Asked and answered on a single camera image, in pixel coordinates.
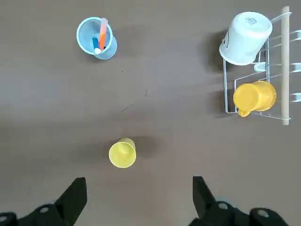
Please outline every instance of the cup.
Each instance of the cup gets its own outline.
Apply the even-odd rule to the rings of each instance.
[[[99,39],[100,26],[102,19],[98,17],[89,17],[82,21],[76,32],[77,43],[80,48],[91,55],[94,55],[98,59],[107,60],[110,59],[117,51],[117,41],[113,35],[110,25],[107,25],[107,33],[105,38],[105,48],[100,54],[94,53],[93,38]]]
[[[118,168],[130,167],[136,160],[135,143],[130,138],[122,138],[109,150],[111,163]]]
[[[233,65],[248,65],[272,33],[272,23],[256,12],[238,14],[220,45],[221,56]]]
[[[277,98],[275,88],[266,81],[245,83],[239,86],[233,95],[238,114],[246,117],[251,111],[266,111],[270,109]]]

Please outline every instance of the translucent blue cup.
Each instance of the translucent blue cup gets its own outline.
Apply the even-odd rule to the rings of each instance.
[[[105,48],[100,53],[95,55],[92,38],[99,39],[100,25],[102,19],[98,17],[89,17],[79,24],[76,32],[76,39],[83,51],[94,55],[101,60],[110,59],[117,50],[117,41],[113,35],[112,29],[108,24],[108,29],[105,38]]]

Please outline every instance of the blue marker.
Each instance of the blue marker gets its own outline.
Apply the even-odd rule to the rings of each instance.
[[[94,46],[94,53],[96,55],[100,54],[102,51],[99,48],[98,39],[97,38],[92,38],[92,41],[93,41],[93,46]]]

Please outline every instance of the dish rack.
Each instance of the dish rack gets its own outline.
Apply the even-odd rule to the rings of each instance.
[[[284,125],[289,124],[289,103],[290,102],[299,102],[301,101],[301,93],[289,93],[289,75],[292,73],[301,72],[301,63],[292,63],[289,61],[289,45],[290,42],[301,40],[301,30],[296,30],[293,32],[289,32],[289,16],[291,12],[289,11],[289,7],[284,7],[282,9],[282,14],[275,17],[271,20],[272,24],[281,22],[281,35],[268,38],[263,46],[263,48],[259,51],[256,56],[256,59],[253,63],[254,65],[254,73],[241,76],[239,78],[234,79],[234,91],[238,86],[238,82],[242,82],[246,78],[253,79],[254,81],[266,81],[270,83],[270,81],[277,77],[282,77],[281,82],[281,114],[270,114],[269,111],[264,112],[251,112],[252,114],[278,119],[283,122]],[[270,46],[271,41],[281,40],[280,44]],[[270,63],[270,50],[272,48],[281,47],[281,64],[271,64]],[[265,61],[261,61],[262,55],[265,56]],[[273,66],[281,66],[282,72],[271,75],[271,67]],[[263,74],[263,78],[258,79],[258,76]],[[224,96],[225,96],[225,112],[226,113],[238,113],[238,109],[235,106],[235,109],[232,111],[229,109],[229,95],[228,95],[228,80],[227,80],[227,62],[223,59],[223,79],[224,79]],[[291,96],[294,95],[295,100],[290,101]]]

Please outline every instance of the yellow cup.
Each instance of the yellow cup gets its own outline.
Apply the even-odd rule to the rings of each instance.
[[[251,111],[266,111],[270,109],[277,98],[275,88],[266,81],[245,83],[239,86],[233,95],[238,114],[246,117]]]
[[[122,138],[109,150],[109,159],[119,168],[130,167],[136,160],[135,143],[130,138]]]

